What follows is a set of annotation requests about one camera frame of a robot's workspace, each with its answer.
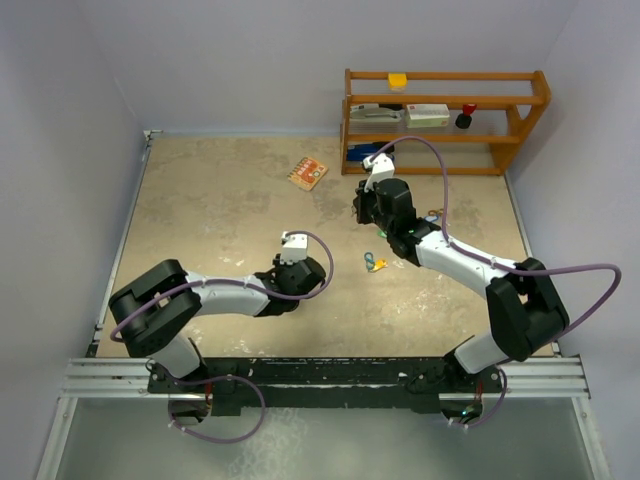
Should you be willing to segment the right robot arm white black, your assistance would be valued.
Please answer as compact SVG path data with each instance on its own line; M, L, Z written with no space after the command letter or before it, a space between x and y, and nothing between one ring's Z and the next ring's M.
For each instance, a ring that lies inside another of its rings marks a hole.
M537 259L500 259L468 245L465 255L444 230L416 213L408 184L398 178L368 185L359 182L353 206L359 224L374 224L385 234L396 256L415 266L439 272L486 300L490 327L487 333L463 342L448 354L446 383L467 391L480 379L480 371L508 360L524 361L563 333L569 317L544 265Z

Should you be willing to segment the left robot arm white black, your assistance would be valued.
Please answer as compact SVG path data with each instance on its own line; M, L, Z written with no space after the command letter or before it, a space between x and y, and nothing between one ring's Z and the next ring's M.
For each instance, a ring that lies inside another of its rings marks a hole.
M132 358L148 358L170 374L184 392L202 387L209 376L195 343L182 333L197 316L239 314L280 316L326 282L324 268L311 257L292 265L274 261L266 272L240 278L205 278L164 260L114 293L109 309L115 338Z

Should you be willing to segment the teal carabiner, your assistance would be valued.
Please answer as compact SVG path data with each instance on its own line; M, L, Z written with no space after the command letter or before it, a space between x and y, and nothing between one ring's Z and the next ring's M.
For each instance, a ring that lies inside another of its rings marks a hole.
M369 272L373 271L374 268L375 268L376 262L375 262L373 254L371 252L366 252L364 254L364 261L365 261L366 269Z

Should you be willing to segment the yellow tag key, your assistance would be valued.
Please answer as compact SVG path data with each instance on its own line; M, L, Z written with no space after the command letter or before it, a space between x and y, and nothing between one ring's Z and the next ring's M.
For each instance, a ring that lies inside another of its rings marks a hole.
M378 259L374 262L374 265L371 269L372 272L377 272L383 268L386 268L388 266L388 262L384 259Z

